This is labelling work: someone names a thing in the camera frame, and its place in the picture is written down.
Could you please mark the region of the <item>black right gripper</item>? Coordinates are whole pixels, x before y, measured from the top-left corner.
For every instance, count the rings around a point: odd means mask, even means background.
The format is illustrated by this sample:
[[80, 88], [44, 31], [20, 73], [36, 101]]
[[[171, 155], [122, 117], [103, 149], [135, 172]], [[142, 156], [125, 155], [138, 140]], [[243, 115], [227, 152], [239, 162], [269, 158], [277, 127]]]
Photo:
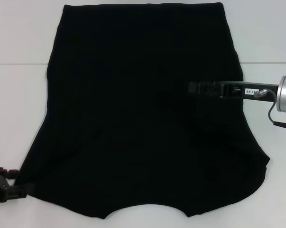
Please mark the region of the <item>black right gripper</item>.
[[189, 82], [188, 95], [209, 96], [227, 99], [248, 99], [264, 102], [274, 102], [273, 95], [268, 92], [266, 95], [255, 97], [255, 93], [261, 90], [272, 90], [277, 94], [278, 85], [249, 83], [243, 81], [221, 81], [221, 82]]

